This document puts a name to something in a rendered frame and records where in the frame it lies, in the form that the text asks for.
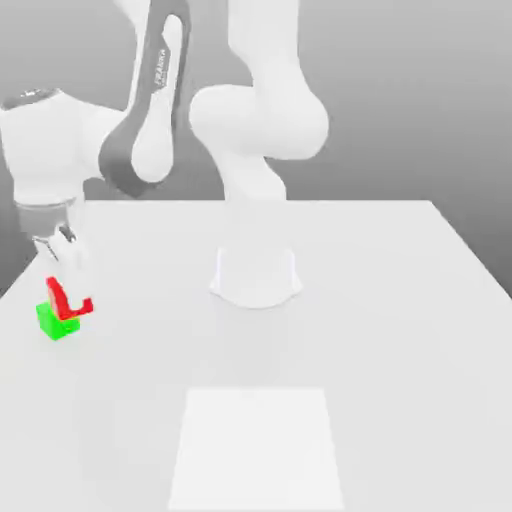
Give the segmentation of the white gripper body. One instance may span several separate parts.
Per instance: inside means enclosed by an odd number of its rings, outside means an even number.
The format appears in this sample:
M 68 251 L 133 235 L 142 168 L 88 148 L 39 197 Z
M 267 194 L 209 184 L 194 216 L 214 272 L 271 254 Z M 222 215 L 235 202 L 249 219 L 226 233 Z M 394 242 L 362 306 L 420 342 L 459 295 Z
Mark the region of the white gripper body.
M 44 278 L 54 277 L 69 301 L 91 298 L 92 277 L 82 240 L 72 230 L 55 230 L 49 237 L 33 236 Z

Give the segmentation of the small red cube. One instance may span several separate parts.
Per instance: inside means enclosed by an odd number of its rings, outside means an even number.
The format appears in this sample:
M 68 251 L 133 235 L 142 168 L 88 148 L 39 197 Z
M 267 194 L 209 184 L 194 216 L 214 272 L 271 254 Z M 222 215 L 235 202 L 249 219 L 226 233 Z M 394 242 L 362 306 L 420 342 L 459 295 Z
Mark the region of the small red cube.
M 91 298 L 85 298 L 80 308 L 72 309 L 69 305 L 68 297 L 64 289 L 55 277 L 48 277 L 46 279 L 46 285 L 50 299 L 50 305 L 61 321 L 69 320 L 93 312 L 94 306 Z

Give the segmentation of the small green cube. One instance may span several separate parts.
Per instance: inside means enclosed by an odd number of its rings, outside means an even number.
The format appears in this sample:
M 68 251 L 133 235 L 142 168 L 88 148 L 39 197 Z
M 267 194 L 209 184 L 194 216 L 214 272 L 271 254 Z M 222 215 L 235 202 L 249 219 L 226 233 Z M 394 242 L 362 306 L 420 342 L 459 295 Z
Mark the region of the small green cube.
M 48 302 L 36 306 L 40 329 L 53 341 L 57 341 L 80 330 L 80 319 L 60 320 Z

